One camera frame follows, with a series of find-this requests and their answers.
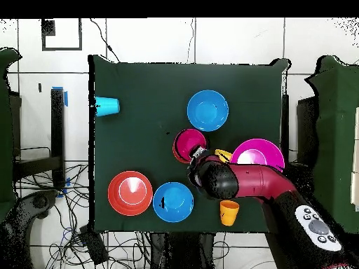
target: table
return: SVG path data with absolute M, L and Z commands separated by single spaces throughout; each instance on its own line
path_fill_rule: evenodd
M 191 185 L 186 164 L 172 154 L 177 133 L 191 128 L 187 103 L 200 90 L 216 90 L 229 104 L 229 117 L 214 132 L 204 132 L 210 148 L 234 151 L 250 138 L 279 145 L 281 83 L 285 59 L 271 65 L 169 63 L 114 64 L 93 56 L 95 96 L 119 98 L 120 113 L 95 118 L 95 230 L 153 232 L 268 232 L 255 198 L 236 198 L 240 210 L 232 227 L 219 219 L 219 201 Z M 179 223 L 157 217 L 152 205 L 138 216 L 111 208 L 107 188 L 118 173 L 135 170 L 150 180 L 153 191 L 178 181 L 194 195 L 191 215 Z

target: power strip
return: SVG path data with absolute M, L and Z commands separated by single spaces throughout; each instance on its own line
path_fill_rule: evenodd
M 99 233 L 88 230 L 87 225 L 80 228 L 80 240 L 88 248 L 88 253 L 95 265 L 101 264 L 109 259 L 109 254 Z

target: blue cup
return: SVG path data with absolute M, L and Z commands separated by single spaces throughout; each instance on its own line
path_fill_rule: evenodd
M 107 116 L 109 114 L 120 112 L 120 102 L 118 99 L 95 97 L 96 99 L 96 116 Z
M 157 189 L 152 203 L 155 213 L 161 219 L 177 223 L 186 219 L 192 212 L 194 197 L 184 184 L 169 182 Z

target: pink bowl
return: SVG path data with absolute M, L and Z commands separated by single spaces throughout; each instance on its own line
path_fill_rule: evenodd
M 187 163 L 191 162 L 189 154 L 196 146 L 206 147 L 205 137 L 195 129 L 185 129 L 177 134 L 173 148 L 177 155 Z
M 243 142 L 233 153 L 232 163 L 270 165 L 282 172 L 284 157 L 280 149 L 265 139 Z

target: orange cup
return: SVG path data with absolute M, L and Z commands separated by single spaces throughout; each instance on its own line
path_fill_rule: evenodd
M 221 222 L 225 226 L 232 226 L 236 220 L 239 204 L 230 200 L 222 200 L 219 204 Z

